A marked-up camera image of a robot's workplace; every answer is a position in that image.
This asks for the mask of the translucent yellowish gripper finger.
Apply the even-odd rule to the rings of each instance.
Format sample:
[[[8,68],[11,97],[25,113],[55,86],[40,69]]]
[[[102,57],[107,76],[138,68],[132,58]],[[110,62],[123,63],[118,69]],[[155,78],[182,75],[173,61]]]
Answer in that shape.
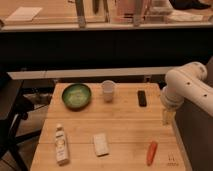
[[[173,118],[174,118],[175,112],[171,110],[164,109],[162,114],[162,122],[164,125],[170,125]]]

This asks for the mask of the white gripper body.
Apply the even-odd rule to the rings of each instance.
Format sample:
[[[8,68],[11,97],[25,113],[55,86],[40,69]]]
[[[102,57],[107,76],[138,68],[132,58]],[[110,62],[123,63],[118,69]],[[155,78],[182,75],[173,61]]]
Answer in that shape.
[[[162,104],[169,110],[177,110],[184,102],[184,98],[165,86],[160,94]]]

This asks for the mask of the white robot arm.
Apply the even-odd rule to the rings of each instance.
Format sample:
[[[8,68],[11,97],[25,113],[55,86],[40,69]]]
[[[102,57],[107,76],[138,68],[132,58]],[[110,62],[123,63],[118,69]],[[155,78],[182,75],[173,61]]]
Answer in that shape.
[[[206,66],[200,62],[174,67],[166,73],[166,85],[160,94],[164,106],[162,114],[164,125],[171,123],[176,110],[183,105],[185,99],[213,117],[213,88],[204,83],[207,75]]]

